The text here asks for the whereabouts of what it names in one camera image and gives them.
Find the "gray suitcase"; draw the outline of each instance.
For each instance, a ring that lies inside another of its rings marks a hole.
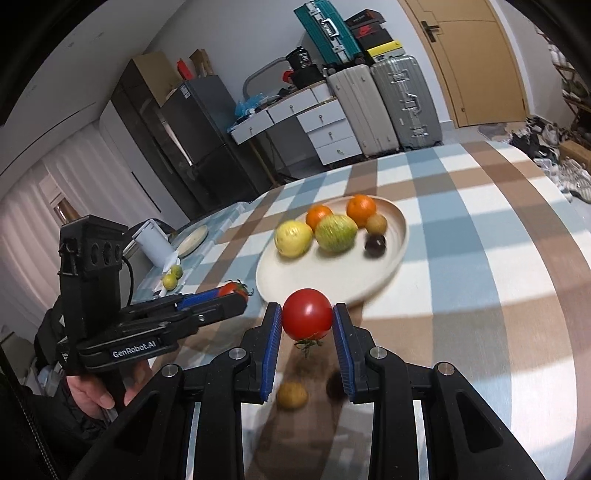
[[[366,156],[400,148],[388,111],[367,65],[341,70],[331,75],[328,81]]]
[[[375,63],[371,73],[405,149],[441,145],[433,98],[417,59],[410,55]]]

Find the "human hand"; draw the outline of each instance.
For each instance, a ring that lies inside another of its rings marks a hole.
[[[134,365],[133,378],[135,383],[125,392],[125,405],[131,402],[152,378],[152,370],[147,360],[142,360]],[[103,417],[100,411],[101,407],[109,410],[115,406],[115,400],[96,375],[66,377],[66,381],[76,405],[89,417],[101,419]]]

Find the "white plate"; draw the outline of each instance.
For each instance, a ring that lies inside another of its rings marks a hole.
[[[325,203],[333,213],[345,213],[351,197]],[[408,245],[408,228],[402,212],[392,202],[372,197],[378,213],[388,221],[386,252],[380,258],[365,256],[367,231],[357,232],[355,245],[347,252],[331,256],[316,240],[310,250],[300,258],[282,257],[273,239],[262,253],[256,268],[256,288],[266,302],[283,305],[289,295],[301,288],[315,288],[331,302],[348,305],[367,299],[383,288],[396,272]],[[297,218],[306,221],[306,214]]]
[[[179,257],[186,257],[189,253],[194,251],[199,245],[203,243],[207,237],[207,225],[202,225],[191,232],[189,236],[181,242],[177,248]]]

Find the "tomato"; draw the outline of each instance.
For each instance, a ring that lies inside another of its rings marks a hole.
[[[313,288],[292,293],[283,304],[283,329],[296,342],[320,340],[332,326],[332,305]]]
[[[242,295],[246,301],[248,301],[248,297],[250,297],[253,293],[252,291],[248,291],[248,287],[244,283],[242,283],[240,280],[236,280],[226,283],[223,287],[220,287],[219,291],[217,292],[217,296],[223,297],[224,295],[229,295],[233,292]]]

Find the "screw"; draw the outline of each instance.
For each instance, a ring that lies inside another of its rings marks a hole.
[[[451,375],[452,373],[454,373],[456,371],[456,369],[453,368],[453,365],[448,364],[447,362],[441,362],[437,366],[437,369],[439,370],[439,373],[441,373],[442,375],[445,375],[446,377],[448,377],[449,375]]]
[[[162,374],[166,378],[174,377],[178,373],[178,365],[168,364],[162,367]]]
[[[246,350],[244,350],[244,348],[240,348],[239,346],[237,346],[236,348],[233,348],[228,352],[228,356],[232,360],[241,360],[244,357],[246,357]]]
[[[375,346],[369,351],[369,354],[377,360],[380,360],[388,355],[388,351],[380,346]]]

